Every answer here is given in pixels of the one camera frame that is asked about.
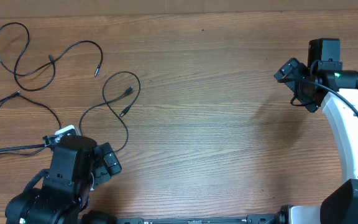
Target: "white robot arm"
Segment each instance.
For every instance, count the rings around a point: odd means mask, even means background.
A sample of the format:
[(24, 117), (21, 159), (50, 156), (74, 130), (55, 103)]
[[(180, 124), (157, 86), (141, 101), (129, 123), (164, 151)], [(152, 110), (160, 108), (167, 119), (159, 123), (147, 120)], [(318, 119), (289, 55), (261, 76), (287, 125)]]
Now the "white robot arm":
[(285, 224), (358, 223), (358, 72), (343, 71), (338, 39), (312, 40), (308, 66), (289, 60), (276, 74), (310, 112), (322, 107), (333, 130), (342, 186), (321, 205), (287, 207)]

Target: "wood grain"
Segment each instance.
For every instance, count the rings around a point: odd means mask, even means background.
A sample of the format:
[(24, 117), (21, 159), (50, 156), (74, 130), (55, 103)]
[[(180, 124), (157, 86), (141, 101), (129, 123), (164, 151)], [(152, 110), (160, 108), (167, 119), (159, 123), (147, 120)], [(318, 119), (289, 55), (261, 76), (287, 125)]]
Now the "wood grain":
[[(358, 11), (247, 12), (159, 16), (19, 19), (31, 43), (20, 64), (28, 72), (79, 40), (57, 62), (46, 89), (24, 96), (50, 106), (64, 126), (102, 102), (110, 74), (138, 74), (142, 92), (125, 116), (127, 147), (117, 156), (123, 172), (91, 194), (92, 209), (119, 217), (232, 217), (276, 212), (281, 205), (322, 202), (341, 184), (341, 167), (329, 124), (288, 103), (291, 91), (273, 74), (291, 57), (306, 62), (308, 41), (340, 38), (345, 69), (358, 70)], [(0, 20), (0, 26), (11, 22)], [(0, 34), (9, 68), (25, 43), (24, 30)], [(51, 76), (21, 79), (27, 87)], [(114, 98), (136, 80), (116, 77)], [(18, 90), (0, 65), (0, 99)], [(133, 98), (114, 105), (120, 111)], [(21, 99), (0, 110), (0, 147), (39, 144), (57, 123), (50, 113)], [(106, 107), (84, 119), (84, 135), (117, 149), (125, 131)], [(19, 194), (52, 154), (0, 156), (0, 223)]]
[(358, 0), (0, 0), (0, 19), (350, 9), (358, 9)]

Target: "cable end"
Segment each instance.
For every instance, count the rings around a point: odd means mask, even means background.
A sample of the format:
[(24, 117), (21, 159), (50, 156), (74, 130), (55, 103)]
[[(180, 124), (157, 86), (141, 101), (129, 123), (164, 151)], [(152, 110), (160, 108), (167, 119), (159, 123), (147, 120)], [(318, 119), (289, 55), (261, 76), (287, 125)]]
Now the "cable end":
[(120, 117), (125, 116), (125, 114), (128, 113), (129, 109), (131, 108), (131, 106), (127, 106), (125, 109), (123, 109), (123, 111), (121, 112), (121, 114), (119, 114)]
[(128, 95), (130, 95), (130, 94), (133, 93), (133, 92), (134, 92), (134, 87), (131, 86), (131, 87), (129, 87), (127, 90), (125, 90), (124, 95), (125, 95), (125, 96), (128, 96)]
[(19, 96), (19, 95), (20, 95), (20, 90), (12, 93), (9, 97), (12, 98), (12, 97)]
[(98, 68), (96, 69), (95, 73), (94, 73), (94, 76), (96, 77), (99, 73), (99, 70), (100, 70), (100, 65), (98, 65)]

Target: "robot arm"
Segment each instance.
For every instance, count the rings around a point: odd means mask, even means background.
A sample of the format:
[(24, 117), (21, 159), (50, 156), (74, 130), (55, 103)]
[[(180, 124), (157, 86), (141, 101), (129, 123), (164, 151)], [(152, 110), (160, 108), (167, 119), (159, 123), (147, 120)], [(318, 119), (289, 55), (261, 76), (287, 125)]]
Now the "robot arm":
[[(358, 90), (342, 88), (338, 93), (358, 110)], [(358, 118), (332, 93), (327, 93), (321, 107), (334, 133), (342, 166), (342, 183), (358, 179)]]
[(334, 133), (342, 166), (342, 186), (314, 207), (294, 206), (286, 223), (358, 223), (358, 72), (343, 71), (338, 39), (312, 40), (308, 66), (289, 60), (276, 74), (301, 104), (314, 113), (320, 106)]
[[(109, 143), (98, 146), (96, 141), (81, 136), (73, 125), (44, 140), (53, 151), (50, 168), (41, 170), (23, 193), (8, 203), (7, 224), (77, 224), (78, 214), (90, 202), (89, 192), (121, 172)], [(34, 188), (41, 178), (42, 188)], [(113, 223), (111, 217), (98, 213), (90, 216), (94, 221), (103, 220), (103, 224)]]

